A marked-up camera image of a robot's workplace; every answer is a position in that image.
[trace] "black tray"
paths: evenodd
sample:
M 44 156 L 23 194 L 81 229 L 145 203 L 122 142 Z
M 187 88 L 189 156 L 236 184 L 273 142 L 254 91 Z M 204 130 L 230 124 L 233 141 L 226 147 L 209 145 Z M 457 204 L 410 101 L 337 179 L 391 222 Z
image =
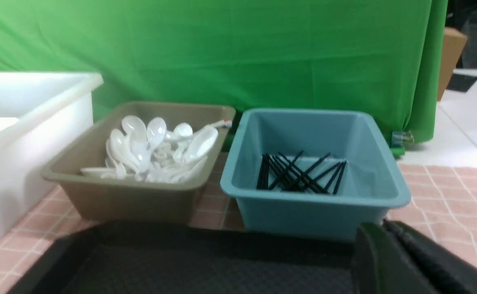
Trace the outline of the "black tray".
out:
M 353 246 L 113 222 L 57 240 L 11 293 L 351 294 Z
M 477 269 L 400 222 L 352 244 L 111 222 L 57 240 L 11 294 L 477 294 Z

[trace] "green backdrop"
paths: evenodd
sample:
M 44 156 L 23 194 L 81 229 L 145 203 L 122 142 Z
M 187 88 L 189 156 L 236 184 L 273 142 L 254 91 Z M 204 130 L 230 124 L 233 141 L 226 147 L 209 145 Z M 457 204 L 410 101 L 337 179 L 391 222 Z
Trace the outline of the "green backdrop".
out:
M 447 0 L 0 0 L 0 71 L 98 71 L 129 100 L 353 109 L 433 135 Z

